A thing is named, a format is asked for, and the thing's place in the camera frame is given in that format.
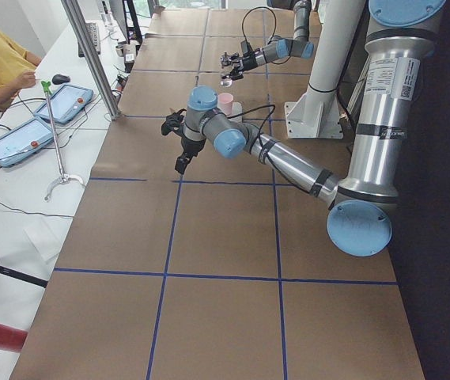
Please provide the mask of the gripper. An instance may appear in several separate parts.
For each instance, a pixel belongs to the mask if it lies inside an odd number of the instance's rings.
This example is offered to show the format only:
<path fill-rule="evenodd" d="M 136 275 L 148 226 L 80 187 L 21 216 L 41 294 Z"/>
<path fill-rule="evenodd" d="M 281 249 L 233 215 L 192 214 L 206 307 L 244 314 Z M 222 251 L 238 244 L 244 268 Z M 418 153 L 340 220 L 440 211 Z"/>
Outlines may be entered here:
<path fill-rule="evenodd" d="M 173 132 L 181 138 L 183 153 L 176 159 L 175 163 L 175 171 L 180 175 L 185 174 L 191 159 L 198 156 L 199 152 L 203 150 L 206 141 L 203 135 L 189 128 L 184 120 L 185 116 L 182 111 L 173 112 L 165 117 L 165 121 L 161 125 L 161 134 L 163 136 Z"/>
<path fill-rule="evenodd" d="M 221 58 L 221 79 L 242 79 L 245 71 L 266 64 L 262 47 L 253 49 L 246 40 L 240 43 L 242 54 L 239 52 L 229 55 L 225 52 Z"/>

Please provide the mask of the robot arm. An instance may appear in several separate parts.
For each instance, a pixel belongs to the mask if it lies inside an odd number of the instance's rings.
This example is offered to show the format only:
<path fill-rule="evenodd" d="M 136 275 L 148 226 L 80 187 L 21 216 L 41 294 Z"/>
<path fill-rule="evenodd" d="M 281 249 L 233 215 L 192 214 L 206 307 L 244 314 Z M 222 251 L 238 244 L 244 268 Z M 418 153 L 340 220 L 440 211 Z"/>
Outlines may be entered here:
<path fill-rule="evenodd" d="M 274 11 L 267 6 L 257 6 L 250 9 L 244 15 L 241 22 L 241 31 L 244 40 L 241 42 L 242 54 L 234 53 L 229 55 L 224 53 L 220 58 L 221 68 L 224 70 L 230 67 L 229 72 L 221 72 L 221 85 L 230 86 L 233 81 L 244 77 L 244 72 L 264 66 L 268 63 L 276 63 L 280 59 L 286 59 L 286 63 L 291 57 L 310 59 L 314 51 L 314 44 L 309 41 L 309 19 L 312 11 L 311 1 L 291 1 L 287 4 L 288 9 L 294 13 L 293 38 L 282 38 L 275 34 L 277 28 L 277 18 Z M 268 10 L 274 18 L 274 28 L 268 44 L 264 47 L 252 49 L 244 31 L 244 22 L 247 16 L 256 10 Z"/>
<path fill-rule="evenodd" d="M 205 85 L 191 91 L 186 108 L 172 112 L 161 132 L 180 137 L 183 151 L 175 163 L 179 173 L 206 143 L 225 158 L 245 152 L 277 170 L 290 184 L 325 202 L 327 233 L 340 250 L 368 257 L 391 240 L 399 152 L 407 138 L 422 60 L 435 49 L 444 2 L 334 1 L 317 45 L 308 39 L 310 8 L 308 1 L 293 6 L 292 38 L 277 37 L 256 50 L 244 44 L 241 53 L 221 59 L 221 80 L 231 82 L 279 59 L 314 58 L 306 92 L 284 106 L 287 134 L 304 140 L 303 153 L 220 110 L 216 92 Z M 347 150 L 332 143 L 342 135 L 337 90 L 363 8 L 370 14 L 365 40 L 369 59 L 362 72 L 360 115 Z"/>

